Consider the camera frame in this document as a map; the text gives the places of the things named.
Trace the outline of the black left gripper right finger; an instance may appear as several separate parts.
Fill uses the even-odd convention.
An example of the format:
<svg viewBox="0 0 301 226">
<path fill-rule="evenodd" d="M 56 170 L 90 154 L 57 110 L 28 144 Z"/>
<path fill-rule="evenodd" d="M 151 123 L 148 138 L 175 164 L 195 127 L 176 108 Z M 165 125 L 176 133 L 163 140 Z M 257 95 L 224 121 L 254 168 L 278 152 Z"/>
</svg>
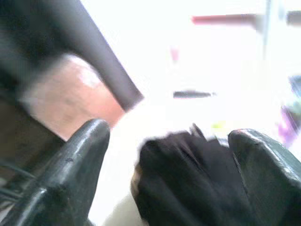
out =
<svg viewBox="0 0 301 226">
<path fill-rule="evenodd" d="M 228 136 L 249 202 L 262 226 L 301 224 L 301 163 L 282 144 L 253 129 Z"/>
</svg>

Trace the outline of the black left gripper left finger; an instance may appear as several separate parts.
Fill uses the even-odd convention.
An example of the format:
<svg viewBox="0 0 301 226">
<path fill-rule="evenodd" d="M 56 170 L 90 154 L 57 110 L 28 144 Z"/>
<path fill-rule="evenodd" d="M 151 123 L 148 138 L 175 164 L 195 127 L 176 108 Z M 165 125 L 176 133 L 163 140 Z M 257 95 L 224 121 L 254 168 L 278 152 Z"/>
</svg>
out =
<svg viewBox="0 0 301 226">
<path fill-rule="evenodd" d="M 85 122 L 29 184 L 2 226 L 86 226 L 110 140 L 106 121 Z"/>
</svg>

